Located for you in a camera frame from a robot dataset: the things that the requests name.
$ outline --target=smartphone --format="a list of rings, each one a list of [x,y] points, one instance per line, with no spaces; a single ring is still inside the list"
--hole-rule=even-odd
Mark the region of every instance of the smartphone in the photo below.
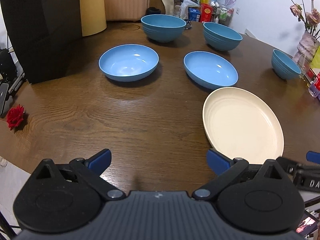
[[[308,211],[304,211],[301,222],[296,230],[296,232],[306,237],[307,235],[310,235],[318,228],[319,219],[315,218],[313,215],[311,215]]]

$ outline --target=wooden table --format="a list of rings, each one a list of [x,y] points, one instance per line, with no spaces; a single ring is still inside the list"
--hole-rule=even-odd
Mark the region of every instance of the wooden table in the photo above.
[[[286,82],[275,75],[273,47],[244,36],[236,49],[217,52],[205,44],[202,24],[192,25],[163,44],[148,40],[141,25],[132,23],[108,24],[102,33],[78,41],[66,77],[20,88],[16,104],[25,107],[28,123],[14,132],[0,121],[0,155],[32,172],[44,158],[68,163],[109,148],[113,159],[104,177],[120,189],[192,192],[214,177],[202,123],[211,91],[194,83],[183,66],[184,56],[195,50],[226,58],[238,71],[236,87],[271,107],[284,133],[283,156],[305,162],[308,150],[320,151],[320,103],[302,80]],[[126,43],[151,47],[159,65],[134,83],[108,80],[98,60]]]

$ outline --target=plastic bag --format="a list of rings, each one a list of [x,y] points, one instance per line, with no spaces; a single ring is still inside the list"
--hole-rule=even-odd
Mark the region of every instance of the plastic bag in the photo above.
[[[180,18],[186,20],[188,16],[188,7],[199,7],[199,5],[191,0],[183,0],[183,3],[180,6]]]

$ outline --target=blue box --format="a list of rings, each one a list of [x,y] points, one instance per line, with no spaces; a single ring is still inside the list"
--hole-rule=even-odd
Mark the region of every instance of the blue box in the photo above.
[[[189,12],[189,20],[190,21],[194,21],[194,22],[198,22],[200,19],[200,11],[198,9],[194,9],[194,8],[188,8],[188,12]]]

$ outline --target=red box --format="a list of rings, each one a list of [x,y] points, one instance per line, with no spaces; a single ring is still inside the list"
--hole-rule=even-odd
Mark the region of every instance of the red box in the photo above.
[[[200,5],[200,22],[210,22],[212,17],[212,7],[204,3],[201,3]]]

